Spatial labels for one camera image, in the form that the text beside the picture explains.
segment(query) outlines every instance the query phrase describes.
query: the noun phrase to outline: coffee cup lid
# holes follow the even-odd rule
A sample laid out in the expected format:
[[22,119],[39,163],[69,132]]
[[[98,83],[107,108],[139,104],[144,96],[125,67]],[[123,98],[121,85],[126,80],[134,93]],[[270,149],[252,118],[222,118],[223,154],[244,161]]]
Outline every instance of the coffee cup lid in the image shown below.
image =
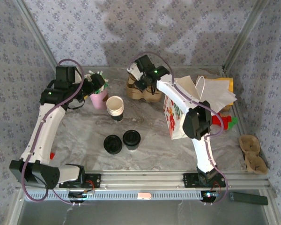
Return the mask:
[[104,148],[109,154],[118,154],[122,150],[122,141],[116,135],[109,135],[104,140]]
[[135,146],[141,142],[141,135],[136,130],[128,130],[123,135],[123,142],[128,146]]

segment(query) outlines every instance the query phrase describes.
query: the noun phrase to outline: white paper cup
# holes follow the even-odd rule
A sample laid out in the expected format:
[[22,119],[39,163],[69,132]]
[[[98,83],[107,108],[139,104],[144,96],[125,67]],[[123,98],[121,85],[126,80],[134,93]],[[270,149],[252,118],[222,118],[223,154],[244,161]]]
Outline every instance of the white paper cup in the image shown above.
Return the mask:
[[107,102],[107,111],[113,120],[121,121],[123,119],[124,102],[119,96],[110,97]]

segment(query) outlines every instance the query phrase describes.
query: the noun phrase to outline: table surface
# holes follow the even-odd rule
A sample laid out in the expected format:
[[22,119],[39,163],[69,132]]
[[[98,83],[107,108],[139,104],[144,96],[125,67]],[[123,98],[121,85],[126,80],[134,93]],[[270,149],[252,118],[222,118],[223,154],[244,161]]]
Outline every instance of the table surface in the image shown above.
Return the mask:
[[[109,96],[120,96],[124,101],[124,117],[121,122],[111,119],[106,110],[96,110],[90,99],[78,110],[68,110],[61,121],[52,152],[52,166],[64,164],[83,165],[90,170],[149,170],[173,171],[196,170],[197,158],[189,138],[171,140],[163,113],[163,99],[158,103],[133,100],[126,96],[125,83],[128,78],[124,68],[100,68],[109,79]],[[176,77],[198,75],[219,77],[216,70],[176,68]],[[103,147],[108,135],[122,138],[125,131],[134,129],[141,135],[137,150],[129,151],[123,146],[120,153],[110,155]],[[216,132],[218,126],[211,127]],[[239,147],[239,129],[229,131],[211,140],[214,159],[221,170],[241,170],[244,164]]]

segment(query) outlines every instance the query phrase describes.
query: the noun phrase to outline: floral wallpaper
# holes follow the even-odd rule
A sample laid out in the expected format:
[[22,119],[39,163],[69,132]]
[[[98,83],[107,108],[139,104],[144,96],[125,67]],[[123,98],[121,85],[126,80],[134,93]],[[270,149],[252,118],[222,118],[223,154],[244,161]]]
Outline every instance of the floral wallpaper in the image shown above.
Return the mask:
[[19,186],[9,163],[27,146],[40,94],[53,76],[12,0],[0,0],[0,224]]
[[249,134],[269,163],[268,177],[281,212],[281,0],[271,0],[229,75]]
[[256,0],[24,0],[56,61],[126,66],[140,51],[173,66],[222,65]]

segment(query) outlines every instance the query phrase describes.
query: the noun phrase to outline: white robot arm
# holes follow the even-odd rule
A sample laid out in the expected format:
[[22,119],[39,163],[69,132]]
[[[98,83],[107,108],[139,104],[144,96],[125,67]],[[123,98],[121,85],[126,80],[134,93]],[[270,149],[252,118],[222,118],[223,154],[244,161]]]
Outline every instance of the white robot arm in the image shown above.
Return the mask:
[[[50,152],[53,140],[60,121],[64,117],[69,102],[55,108],[43,121],[53,107],[62,103],[65,99],[72,96],[81,82],[81,75],[76,67],[56,67],[56,79],[42,92],[40,99],[39,115],[36,126],[27,145],[22,153],[20,160],[12,160],[9,169],[14,176],[21,182],[21,173],[24,163],[29,159],[26,169],[24,182],[27,186],[54,189],[56,185],[71,181],[73,185],[81,187],[86,185],[86,175],[81,165],[64,165],[61,167],[49,166]],[[74,96],[78,102],[84,102],[85,97],[91,95],[105,84],[105,80],[98,74],[93,74],[90,79],[85,78],[80,91]],[[36,140],[33,152],[31,148]]]
[[[144,91],[148,86],[157,88],[165,93],[180,108],[186,116],[183,130],[185,134],[191,138],[197,155],[199,180],[202,185],[207,185],[212,182],[213,178],[218,175],[218,172],[214,168],[216,163],[213,159],[209,139],[211,126],[210,111],[199,107],[197,104],[191,103],[181,95],[181,93],[177,91],[177,88],[184,95],[192,99],[193,102],[200,103],[198,99],[186,92],[178,83],[175,83],[175,88],[173,83],[174,79],[170,72],[163,66],[156,68],[147,55],[135,60],[127,71],[135,77],[136,81],[134,85],[140,91]],[[210,107],[207,101],[201,104]]]

